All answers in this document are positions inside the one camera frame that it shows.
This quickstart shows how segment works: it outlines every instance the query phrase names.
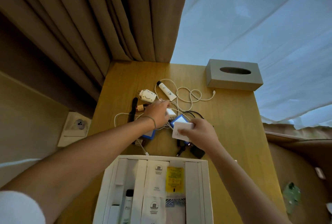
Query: forearm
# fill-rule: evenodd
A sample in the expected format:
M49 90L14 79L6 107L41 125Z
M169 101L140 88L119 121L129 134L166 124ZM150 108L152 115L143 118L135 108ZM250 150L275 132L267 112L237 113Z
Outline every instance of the forearm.
M53 223L73 198L121 151L153 128L151 119L141 118L82 139L24 171L2 190L29 195L40 205L47 223Z
M291 224L222 145L208 154L244 224Z

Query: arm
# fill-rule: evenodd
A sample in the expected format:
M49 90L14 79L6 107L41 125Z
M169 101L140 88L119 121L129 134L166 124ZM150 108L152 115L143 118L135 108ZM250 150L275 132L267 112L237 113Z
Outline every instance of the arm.
M244 224L291 224L276 206L255 185L218 140L212 125L193 119L192 130L181 130L197 147L204 150L214 163L222 182Z
M143 116L156 127L168 121L169 101L159 100ZM67 205L105 170L135 139L155 128L142 117L134 122L84 138L33 165L1 190L25 193L42 209L47 223L53 223Z

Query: yellow packet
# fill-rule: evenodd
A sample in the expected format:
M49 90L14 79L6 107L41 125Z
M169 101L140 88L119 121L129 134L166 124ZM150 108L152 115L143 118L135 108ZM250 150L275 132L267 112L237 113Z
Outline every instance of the yellow packet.
M184 169L182 167L167 167L166 192L183 193Z

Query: hand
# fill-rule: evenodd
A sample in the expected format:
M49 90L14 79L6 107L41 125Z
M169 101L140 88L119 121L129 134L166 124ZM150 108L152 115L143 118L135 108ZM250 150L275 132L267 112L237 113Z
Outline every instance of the hand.
M194 123L195 127L191 130L178 130L181 135L187 136L194 145L206 153L210 152L217 146L221 146L213 126L209 124L208 121L200 118L193 118L190 122Z
M152 104L146 107L142 117L144 116L152 117L156 122L156 129L158 129L164 126L169 119L169 115L166 114L166 109L169 106L170 106L169 101L164 101L163 99L156 100Z

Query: bracelet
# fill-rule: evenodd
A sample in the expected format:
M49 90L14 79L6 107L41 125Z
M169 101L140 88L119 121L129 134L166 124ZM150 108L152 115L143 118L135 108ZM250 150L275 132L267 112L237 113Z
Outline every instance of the bracelet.
M156 121L155 121L151 116L142 116L142 118L143 118L143 117L148 117L148 118L152 119L152 121L153 121L153 123L154 123L154 129L157 128L157 126L156 126Z

